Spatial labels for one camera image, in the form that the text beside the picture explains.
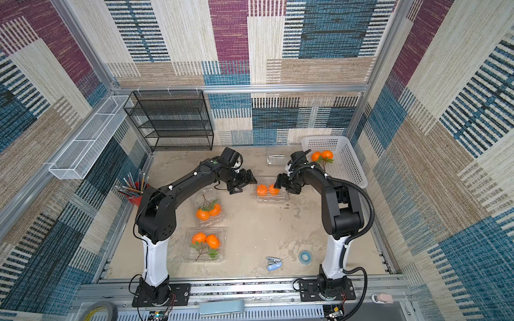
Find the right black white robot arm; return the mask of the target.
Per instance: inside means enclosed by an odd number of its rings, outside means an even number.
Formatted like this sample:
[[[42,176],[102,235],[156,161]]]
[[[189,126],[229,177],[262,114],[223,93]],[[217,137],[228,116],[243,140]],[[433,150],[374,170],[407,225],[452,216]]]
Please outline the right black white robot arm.
[[[286,172],[277,176],[274,187],[299,195],[303,187],[310,186],[320,195],[321,223],[328,235],[328,243],[317,286],[320,297],[331,300],[348,289],[349,249],[365,227],[361,189],[351,182],[331,177],[320,165],[308,161],[308,153],[297,151],[291,154]]]

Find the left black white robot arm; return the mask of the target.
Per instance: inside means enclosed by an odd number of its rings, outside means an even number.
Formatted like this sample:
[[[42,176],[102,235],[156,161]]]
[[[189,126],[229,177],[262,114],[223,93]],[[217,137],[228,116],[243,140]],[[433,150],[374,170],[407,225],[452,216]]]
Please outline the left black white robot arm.
[[[173,183],[148,187],[143,192],[133,228],[134,236],[143,242],[143,272],[133,306],[163,306],[171,302],[167,271],[167,246],[177,227],[176,209],[198,191],[217,182],[226,183],[233,195],[257,181],[250,170],[242,168],[243,156],[226,147],[220,156],[203,160],[190,173]]]

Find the white plastic perforated basket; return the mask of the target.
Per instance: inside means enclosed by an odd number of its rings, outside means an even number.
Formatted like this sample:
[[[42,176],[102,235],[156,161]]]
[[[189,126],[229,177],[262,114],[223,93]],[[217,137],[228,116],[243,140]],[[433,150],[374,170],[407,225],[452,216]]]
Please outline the white plastic perforated basket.
[[[310,155],[317,151],[331,151],[334,156],[333,163],[326,166],[326,172],[332,177],[350,181],[363,189],[367,188],[368,180],[347,137],[306,136],[302,138],[301,146],[304,151],[310,149]]]

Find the orange pair with leaves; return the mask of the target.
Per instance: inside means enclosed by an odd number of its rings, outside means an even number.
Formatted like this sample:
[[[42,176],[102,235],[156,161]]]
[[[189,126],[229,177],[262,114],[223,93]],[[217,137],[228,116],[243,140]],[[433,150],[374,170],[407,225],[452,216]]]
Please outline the orange pair with leaves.
[[[334,162],[334,154],[331,151],[316,151],[311,155],[311,161],[318,163],[325,171],[326,166]]]

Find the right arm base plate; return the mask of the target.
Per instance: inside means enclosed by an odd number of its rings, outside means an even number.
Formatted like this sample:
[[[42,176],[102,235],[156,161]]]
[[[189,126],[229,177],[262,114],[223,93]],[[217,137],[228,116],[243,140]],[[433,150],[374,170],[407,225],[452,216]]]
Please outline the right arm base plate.
[[[352,280],[347,276],[336,280],[299,279],[295,282],[294,288],[298,290],[302,302],[356,299]]]

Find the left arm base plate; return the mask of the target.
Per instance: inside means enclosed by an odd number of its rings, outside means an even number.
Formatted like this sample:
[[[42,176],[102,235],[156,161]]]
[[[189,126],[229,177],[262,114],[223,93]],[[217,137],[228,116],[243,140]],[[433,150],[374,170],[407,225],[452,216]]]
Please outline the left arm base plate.
[[[164,284],[153,287],[145,282],[136,289],[132,301],[133,308],[187,306],[191,284]]]

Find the clear clamshell container back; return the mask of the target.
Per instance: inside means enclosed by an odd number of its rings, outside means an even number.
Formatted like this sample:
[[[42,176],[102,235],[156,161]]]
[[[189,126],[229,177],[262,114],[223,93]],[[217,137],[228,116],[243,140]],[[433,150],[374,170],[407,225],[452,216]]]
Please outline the clear clamshell container back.
[[[285,167],[290,161],[290,157],[283,154],[268,154],[266,155],[266,164],[268,166]]]

